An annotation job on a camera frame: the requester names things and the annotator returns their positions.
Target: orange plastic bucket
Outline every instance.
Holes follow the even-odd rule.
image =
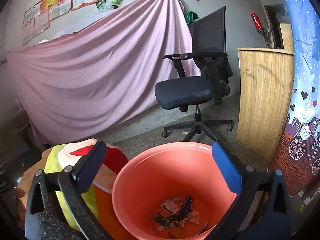
[[[204,239],[212,229],[195,236],[199,227],[217,225],[236,197],[212,158],[211,146],[176,142],[139,154],[118,174],[112,204],[120,223],[137,239],[170,239],[168,229],[159,234],[153,217],[165,199],[182,195],[193,197],[193,210],[200,214],[200,224],[186,227],[184,239]]]

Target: wooden board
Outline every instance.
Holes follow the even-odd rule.
[[[267,49],[267,48],[236,48],[236,49],[237,50],[255,50],[255,51],[276,52],[276,53],[294,55],[293,51],[284,50],[284,49]]]
[[[239,50],[239,63],[241,95],[237,139],[271,160],[287,117],[294,56]]]
[[[284,50],[293,51],[293,38],[291,24],[281,23],[280,24],[283,48]]]
[[[23,198],[21,198],[25,207],[27,206],[29,190],[30,190],[30,186],[31,186],[33,177],[34,177],[37,170],[39,170],[39,169],[44,170],[45,164],[47,162],[47,158],[48,158],[51,150],[52,150],[52,148],[50,148],[42,153],[42,159],[39,162],[37,162],[35,165],[33,165],[30,169],[28,169],[23,174],[23,176],[17,186],[18,188],[21,188],[26,192],[26,195]]]

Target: black office chair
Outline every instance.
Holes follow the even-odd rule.
[[[169,136],[167,130],[191,128],[183,141],[190,141],[198,133],[204,132],[212,140],[217,136],[208,126],[228,124],[232,130],[231,120],[202,120],[200,104],[212,100],[214,105],[222,104],[222,97],[229,95],[228,77],[232,70],[226,54],[226,7],[194,22],[192,35],[192,53],[166,55],[173,61],[178,71],[178,79],[162,81],[156,84],[155,94],[160,106],[166,110],[180,108],[186,112],[188,105],[196,106],[196,116],[191,122],[184,122],[164,127],[162,137]],[[201,70],[201,77],[186,77],[181,60],[193,59]]]

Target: black heart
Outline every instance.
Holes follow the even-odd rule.
[[[301,95],[302,95],[302,98],[303,98],[303,100],[305,100],[307,97],[308,97],[308,93],[306,92],[301,92]]]

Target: pink curtain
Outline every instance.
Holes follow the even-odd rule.
[[[87,138],[154,106],[157,82],[176,78],[165,54],[191,52],[179,0],[136,0],[77,34],[8,54],[39,144]],[[192,60],[187,76],[200,75]]]

